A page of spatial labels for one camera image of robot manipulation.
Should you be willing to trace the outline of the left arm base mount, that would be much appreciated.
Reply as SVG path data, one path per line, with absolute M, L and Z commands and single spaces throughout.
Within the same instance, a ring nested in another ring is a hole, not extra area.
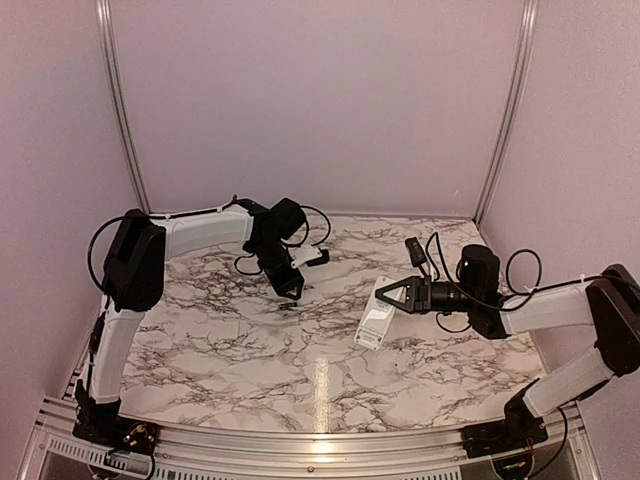
M 93 399 L 76 410 L 73 436 L 113 451 L 151 455 L 155 452 L 159 425 L 120 415 L 121 401 L 97 404 Z

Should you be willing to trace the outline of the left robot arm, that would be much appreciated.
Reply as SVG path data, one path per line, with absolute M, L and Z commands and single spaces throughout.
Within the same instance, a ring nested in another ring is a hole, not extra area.
M 81 420 L 106 445 L 119 444 L 126 436 L 126 423 L 118 415 L 122 373 L 141 321 L 163 295 L 166 261 L 211 246 L 239 244 L 256 257 L 259 272 L 278 296 L 297 300 L 304 278 L 284 243 L 307 218 L 289 198 L 270 208 L 233 199 L 224 206 L 173 214 L 132 209 L 112 222 L 118 229 L 103 276 L 94 281 L 105 307 L 95 325 L 86 379 L 76 386 Z

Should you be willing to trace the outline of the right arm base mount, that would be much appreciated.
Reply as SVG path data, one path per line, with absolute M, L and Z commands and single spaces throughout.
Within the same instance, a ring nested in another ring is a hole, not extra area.
M 461 438 L 467 456 L 478 458 L 532 447 L 549 436 L 543 419 L 530 412 L 519 393 L 505 404 L 502 420 L 466 426 Z

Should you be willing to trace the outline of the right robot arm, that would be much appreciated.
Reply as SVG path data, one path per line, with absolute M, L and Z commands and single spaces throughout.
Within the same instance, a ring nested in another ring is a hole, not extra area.
M 489 340 L 568 326 L 594 328 L 592 347 L 505 405 L 495 438 L 515 448 L 552 410 L 638 370 L 639 285 L 624 266 L 614 264 L 599 275 L 535 287 L 517 299 L 499 292 L 499 268 L 491 249 L 471 244 L 462 250 L 456 278 L 410 276 L 377 289 L 375 297 L 409 314 L 464 313 L 469 326 Z

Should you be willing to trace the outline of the white remote control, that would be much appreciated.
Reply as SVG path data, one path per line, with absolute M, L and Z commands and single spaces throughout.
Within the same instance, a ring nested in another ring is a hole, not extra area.
M 382 346 L 396 308 L 378 300 L 375 294 L 378 289 L 392 283 L 393 280 L 385 276 L 376 279 L 354 335 L 356 345 L 373 351 L 378 351 Z

